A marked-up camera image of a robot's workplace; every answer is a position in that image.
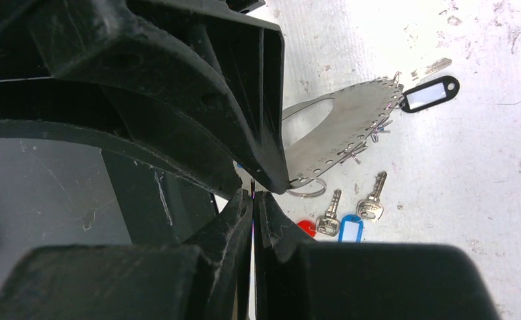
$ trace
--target scratched white surface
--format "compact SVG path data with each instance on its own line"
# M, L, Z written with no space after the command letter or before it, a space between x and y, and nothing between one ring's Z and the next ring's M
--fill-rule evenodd
M457 246L501 317L521 319L521 0L266 2L250 15L282 27L285 107L395 71L409 89L409 73L441 57L453 64L435 77L461 83L453 101L395 111L392 133L369 140L362 165L348 161L322 176L322 197L277 196L284 212L314 219L341 188L342 218L386 170L386 211L365 225L365 241Z

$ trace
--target curved metal plate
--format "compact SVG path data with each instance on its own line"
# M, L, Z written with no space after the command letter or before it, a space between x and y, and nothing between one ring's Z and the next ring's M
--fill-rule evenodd
M333 109L323 122L285 151L290 180L318 177L348 156L348 152L364 141L372 128L402 101L402 90L402 85L380 78L285 109L282 120L314 103L333 99ZM308 182L308 179L296 180L290 187L301 187Z

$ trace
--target red object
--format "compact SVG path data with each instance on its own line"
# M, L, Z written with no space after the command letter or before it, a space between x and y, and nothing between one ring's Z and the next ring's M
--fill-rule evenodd
M306 231L311 237L315 236L315 223L310 220L302 220L298 222L298 226L302 228L303 231Z

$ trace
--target metal ring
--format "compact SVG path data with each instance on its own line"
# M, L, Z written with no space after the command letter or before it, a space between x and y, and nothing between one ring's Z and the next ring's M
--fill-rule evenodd
M394 78L392 78L392 83L396 85L396 88L400 85L401 74L401 72L397 71L396 74L394 74Z
M324 194L325 191L327 190L327 183L325 183L325 181L323 181L323 179L318 178L318 177L300 177L300 178L296 178L296 179L290 181L290 184L294 183L295 181L300 181L302 179L310 179L311 180L310 182L315 180L315 182L322 185L323 188L318 191L308 192L308 193L294 192L294 191L292 191L292 189L288 189L288 190L286 190L286 193L288 193L289 195L293 195L294 197L298 197L298 198L315 198L315 197L319 197L320 195Z

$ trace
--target key tag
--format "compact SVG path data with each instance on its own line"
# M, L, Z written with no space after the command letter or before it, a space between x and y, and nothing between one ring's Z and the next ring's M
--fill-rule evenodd
M415 113L431 108L455 98L459 89L460 84L454 77L446 75L437 78L404 92L401 109L407 113Z
M341 220L339 242L360 242L362 238L362 219L356 215L346 215Z

